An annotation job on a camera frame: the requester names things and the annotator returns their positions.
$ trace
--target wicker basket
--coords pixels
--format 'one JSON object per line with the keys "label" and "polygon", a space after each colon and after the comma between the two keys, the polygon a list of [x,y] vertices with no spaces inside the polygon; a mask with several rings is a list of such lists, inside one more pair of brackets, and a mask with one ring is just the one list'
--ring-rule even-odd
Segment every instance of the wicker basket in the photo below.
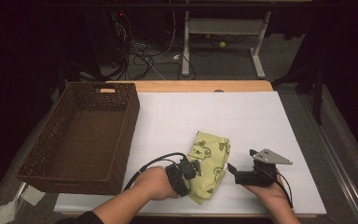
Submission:
{"label": "wicker basket", "polygon": [[119,194],[139,108],[133,83],[70,83],[17,178],[44,192]]}

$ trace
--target white paper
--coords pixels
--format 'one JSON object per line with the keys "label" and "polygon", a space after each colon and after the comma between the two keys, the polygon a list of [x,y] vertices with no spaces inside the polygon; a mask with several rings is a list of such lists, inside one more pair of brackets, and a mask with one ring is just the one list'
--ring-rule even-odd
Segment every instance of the white paper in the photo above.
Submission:
{"label": "white paper", "polygon": [[[290,183],[296,213],[326,213],[277,92],[143,92],[138,95],[141,109],[124,186],[149,161],[172,152],[186,154],[194,144],[197,131],[202,131],[229,139],[228,162],[239,171],[252,170],[249,149],[268,148],[292,161],[293,165],[277,167]],[[54,210],[84,212],[109,198],[60,194]],[[226,173],[212,199],[203,205],[187,197],[169,199],[150,202],[140,213],[196,216],[266,214],[266,211],[254,194],[236,185],[234,176]]]}
{"label": "white paper", "polygon": [[21,197],[31,205],[36,206],[45,194],[45,192],[41,192],[30,186],[21,194]]}
{"label": "white paper", "polygon": [[16,214],[16,202],[0,206],[0,224],[8,223],[14,220]]}

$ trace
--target green patterned cloth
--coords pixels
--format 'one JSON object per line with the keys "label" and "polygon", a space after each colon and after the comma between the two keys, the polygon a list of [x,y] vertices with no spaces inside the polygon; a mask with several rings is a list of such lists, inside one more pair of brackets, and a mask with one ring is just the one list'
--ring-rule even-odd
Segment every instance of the green patterned cloth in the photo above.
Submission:
{"label": "green patterned cloth", "polygon": [[190,161],[200,159],[202,176],[191,179],[190,193],[187,195],[198,204],[210,200],[223,178],[230,145],[228,138],[209,133],[197,133],[196,142],[187,154]]}

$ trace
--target black sleeve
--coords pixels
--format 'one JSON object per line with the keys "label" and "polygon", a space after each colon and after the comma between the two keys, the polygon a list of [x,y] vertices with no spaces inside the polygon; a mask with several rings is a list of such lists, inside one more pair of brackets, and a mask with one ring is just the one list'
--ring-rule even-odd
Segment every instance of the black sleeve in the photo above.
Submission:
{"label": "black sleeve", "polygon": [[103,222],[93,212],[85,212],[80,217],[61,219],[56,224],[103,224]]}

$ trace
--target person's left hand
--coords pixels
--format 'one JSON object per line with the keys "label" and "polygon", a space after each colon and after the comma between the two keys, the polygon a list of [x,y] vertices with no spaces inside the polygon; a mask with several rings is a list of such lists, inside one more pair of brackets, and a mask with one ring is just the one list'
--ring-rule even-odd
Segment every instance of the person's left hand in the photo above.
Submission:
{"label": "person's left hand", "polygon": [[133,188],[140,188],[147,192],[150,200],[161,201],[167,198],[178,198],[168,180],[165,168],[155,166],[148,168],[135,180]]}

